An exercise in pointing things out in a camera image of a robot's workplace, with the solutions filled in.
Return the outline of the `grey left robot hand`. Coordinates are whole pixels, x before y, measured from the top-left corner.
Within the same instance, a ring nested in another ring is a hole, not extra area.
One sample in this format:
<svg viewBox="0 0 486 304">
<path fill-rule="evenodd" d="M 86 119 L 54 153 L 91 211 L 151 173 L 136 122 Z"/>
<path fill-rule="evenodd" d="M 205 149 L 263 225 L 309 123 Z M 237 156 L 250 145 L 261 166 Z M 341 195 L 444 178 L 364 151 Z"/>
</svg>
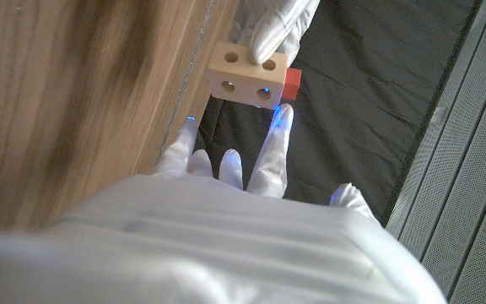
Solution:
<svg viewBox="0 0 486 304">
<path fill-rule="evenodd" d="M 241 0 L 229 32 L 229 42 L 246 46 L 255 64 L 275 52 L 292 64 L 320 0 Z"/>
</svg>

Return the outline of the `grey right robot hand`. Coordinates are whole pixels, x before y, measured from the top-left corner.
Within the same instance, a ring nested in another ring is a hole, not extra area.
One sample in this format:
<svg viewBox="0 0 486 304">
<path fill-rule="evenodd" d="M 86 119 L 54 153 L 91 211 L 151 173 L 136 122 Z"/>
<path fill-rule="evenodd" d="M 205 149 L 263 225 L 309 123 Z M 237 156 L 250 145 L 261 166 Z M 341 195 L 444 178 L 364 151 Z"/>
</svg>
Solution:
<svg viewBox="0 0 486 304">
<path fill-rule="evenodd" d="M 353 185 L 327 206 L 284 197 L 293 115 L 274 112 L 248 183 L 233 149 L 213 174 L 188 118 L 152 174 L 0 233 L 0 303 L 444 302 Z"/>
</svg>

